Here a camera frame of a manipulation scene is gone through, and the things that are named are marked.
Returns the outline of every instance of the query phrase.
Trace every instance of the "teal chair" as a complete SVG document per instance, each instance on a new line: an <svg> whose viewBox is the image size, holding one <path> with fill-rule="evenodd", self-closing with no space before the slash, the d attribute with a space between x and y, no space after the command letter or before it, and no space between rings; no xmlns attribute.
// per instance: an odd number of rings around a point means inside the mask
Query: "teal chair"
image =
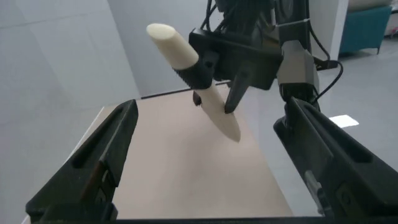
<svg viewBox="0 0 398 224"><path fill-rule="evenodd" d="M341 38L340 53L375 48L378 54L390 15L390 6L348 12Z"/></svg>

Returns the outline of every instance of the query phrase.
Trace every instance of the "white cylindrical handle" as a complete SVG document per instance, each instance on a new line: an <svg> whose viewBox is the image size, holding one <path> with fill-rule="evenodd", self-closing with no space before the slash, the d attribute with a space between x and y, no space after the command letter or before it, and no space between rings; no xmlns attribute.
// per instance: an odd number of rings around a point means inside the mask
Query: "white cylindrical handle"
<svg viewBox="0 0 398 224"><path fill-rule="evenodd" d="M198 53L173 27L151 24L147 33L172 68L184 70L198 62Z"/></svg>

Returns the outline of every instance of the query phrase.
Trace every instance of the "cream-colored object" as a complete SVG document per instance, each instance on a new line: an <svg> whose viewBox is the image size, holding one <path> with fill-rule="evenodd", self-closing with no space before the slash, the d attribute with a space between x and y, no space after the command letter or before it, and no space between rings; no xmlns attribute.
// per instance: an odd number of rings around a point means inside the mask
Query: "cream-colored object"
<svg viewBox="0 0 398 224"><path fill-rule="evenodd" d="M173 27L151 24L147 33L172 68L184 70L198 62L198 53Z"/></svg>
<svg viewBox="0 0 398 224"><path fill-rule="evenodd" d="M226 86L218 89L228 94ZM137 101L138 122L113 198L118 219L292 216L239 107L237 144L189 100L192 91ZM102 111L88 135L113 108Z"/></svg>
<svg viewBox="0 0 398 224"><path fill-rule="evenodd" d="M147 33L172 68L184 70L196 64L199 56L195 49L171 26L151 24ZM230 139L239 142L241 130L233 113L225 114L224 101L214 82L206 90L195 90L201 98L201 107L212 122Z"/></svg>

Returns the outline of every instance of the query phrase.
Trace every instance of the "knife handle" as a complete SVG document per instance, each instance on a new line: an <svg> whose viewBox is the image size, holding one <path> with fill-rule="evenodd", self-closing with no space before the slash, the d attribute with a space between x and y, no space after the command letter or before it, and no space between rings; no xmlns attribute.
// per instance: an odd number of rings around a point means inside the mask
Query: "knife handle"
<svg viewBox="0 0 398 224"><path fill-rule="evenodd" d="M211 72L180 33L165 24L150 24L147 33L179 77L201 97L202 103L224 107Z"/></svg>

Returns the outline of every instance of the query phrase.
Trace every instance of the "black cable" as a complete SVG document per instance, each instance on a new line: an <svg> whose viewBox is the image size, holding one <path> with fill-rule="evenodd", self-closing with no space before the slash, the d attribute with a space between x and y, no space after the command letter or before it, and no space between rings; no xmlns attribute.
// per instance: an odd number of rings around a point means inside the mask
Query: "black cable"
<svg viewBox="0 0 398 224"><path fill-rule="evenodd" d="M315 40L315 42L318 44L318 46L321 48L321 50L323 51L323 53L325 53L326 57L327 57L327 61L330 61L330 54L329 52L323 47L323 45L321 44L321 42L319 41L318 37L315 35L315 32L312 29L312 25L311 22L308 22L310 25L310 33L313 37L313 39Z"/></svg>
<svg viewBox="0 0 398 224"><path fill-rule="evenodd" d="M203 22L202 22L202 24L200 26L200 29L203 29L206 26L206 29L208 31L211 31L211 28L210 28L210 16L214 12L214 10L216 10L216 8L217 8L216 4L214 4L214 6L211 7L211 0L207 0L206 17L203 20Z"/></svg>
<svg viewBox="0 0 398 224"><path fill-rule="evenodd" d="M336 82L341 78L341 75L343 74L344 68L343 68L343 64L341 64L341 62L336 61L336 60L330 60L330 62L337 63L340 66L340 72L337 74L336 78L328 85L328 87L326 87L321 93L318 94L317 97L315 97L315 99L312 101L311 104L314 104L315 102L317 102L319 100L319 98L321 98L327 91L329 91L330 88L336 84Z"/></svg>

